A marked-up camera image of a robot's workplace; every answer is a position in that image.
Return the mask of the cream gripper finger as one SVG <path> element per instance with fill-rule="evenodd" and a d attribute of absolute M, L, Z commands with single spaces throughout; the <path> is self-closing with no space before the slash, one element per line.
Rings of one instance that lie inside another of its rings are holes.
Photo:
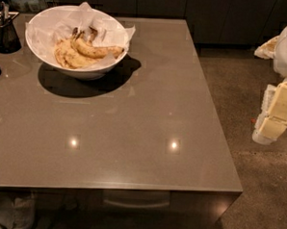
<path fill-rule="evenodd" d="M 278 118 L 287 124 L 287 79 L 277 86 L 268 116 Z"/>
<path fill-rule="evenodd" d="M 287 123 L 276 117 L 261 116 L 257 129 L 262 137 L 276 140 L 287 129 Z"/>

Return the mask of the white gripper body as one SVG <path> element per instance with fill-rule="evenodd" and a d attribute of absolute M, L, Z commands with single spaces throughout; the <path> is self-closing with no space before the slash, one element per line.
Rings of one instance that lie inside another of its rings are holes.
<path fill-rule="evenodd" d="M 260 132 L 259 128 L 263 124 L 264 119 L 268 116 L 268 109 L 270 108 L 273 98 L 274 92 L 276 91 L 276 86 L 268 85 L 264 91 L 262 106 L 261 106 L 261 114 L 258 115 L 254 130 L 252 132 L 252 139 L 262 145 L 272 144 L 274 141 L 264 137 Z"/>

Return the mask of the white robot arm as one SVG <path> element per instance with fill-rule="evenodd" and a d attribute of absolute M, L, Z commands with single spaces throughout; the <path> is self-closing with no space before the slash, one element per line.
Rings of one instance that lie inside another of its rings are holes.
<path fill-rule="evenodd" d="M 287 27 L 260 45 L 254 55 L 272 60 L 274 72 L 283 77 L 277 86 L 268 85 L 264 91 L 261 114 L 258 115 L 252 139 L 262 145 L 276 141 L 287 129 Z"/>

